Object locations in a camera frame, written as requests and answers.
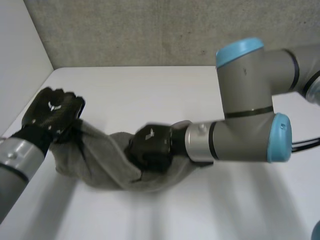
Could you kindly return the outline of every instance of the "black ring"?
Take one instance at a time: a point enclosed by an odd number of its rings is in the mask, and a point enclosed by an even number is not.
[[[288,50],[288,49],[283,49],[283,51],[285,51],[286,53],[288,53],[293,61],[293,66],[294,66],[294,78],[293,78],[293,82],[289,88],[289,91],[293,90],[295,88],[295,86],[298,83],[299,80],[299,76],[300,76],[300,68],[299,68],[299,63],[297,61],[296,55]]]
[[[238,111],[238,112],[231,112],[231,113],[225,113],[224,117],[226,119],[231,119],[231,118],[241,118],[241,117],[248,117],[248,116],[254,116],[254,115],[259,115],[259,114],[266,114],[269,112],[274,111],[274,106],[267,106],[264,108],[258,108],[258,109],[253,109],[249,111]]]
[[[3,163],[0,163],[0,168],[3,168],[3,169],[6,169],[8,170],[9,172],[17,175],[19,178],[21,178],[22,181],[24,181],[26,184],[29,183],[29,179],[27,178],[26,175],[24,175],[22,172],[20,172],[19,170],[13,168],[12,166],[8,166],[8,165],[5,165]]]
[[[304,88],[302,90],[302,96],[306,97],[307,96],[307,92],[309,90],[309,88],[311,87],[311,85],[315,82],[315,80],[317,80],[317,78],[320,77],[320,70],[317,71],[304,85]]]
[[[211,153],[212,157],[215,160],[219,160],[217,153],[216,153],[216,150],[215,150],[215,146],[214,146],[214,129],[215,129],[216,123],[217,122],[214,121],[211,124],[210,129],[209,129],[209,148],[210,148],[210,153]]]

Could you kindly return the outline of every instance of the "white wall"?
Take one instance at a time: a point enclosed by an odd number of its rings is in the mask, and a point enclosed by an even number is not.
[[[52,71],[23,0],[0,0],[0,135]]]

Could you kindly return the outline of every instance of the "fabric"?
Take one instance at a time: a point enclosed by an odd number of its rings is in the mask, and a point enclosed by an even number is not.
[[[182,121],[172,127],[183,128],[188,124],[189,121]],[[92,187],[158,191],[179,183],[196,168],[188,158],[176,156],[165,173],[141,172],[124,154],[132,134],[118,132],[107,135],[89,123],[77,120],[71,135],[68,142],[50,146],[56,171],[77,177]]]

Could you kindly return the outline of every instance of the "concrete wall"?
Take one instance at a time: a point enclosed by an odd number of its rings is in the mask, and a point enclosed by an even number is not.
[[[23,0],[0,0],[0,136],[52,71]]]
[[[207,66],[245,37],[320,42],[319,0],[24,1],[54,68]]]

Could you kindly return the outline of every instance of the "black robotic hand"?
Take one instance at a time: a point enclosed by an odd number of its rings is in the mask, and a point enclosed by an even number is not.
[[[72,122],[80,117],[85,104],[85,100],[73,92],[46,87],[25,112],[22,127],[40,127],[51,134],[54,142],[60,141]]]

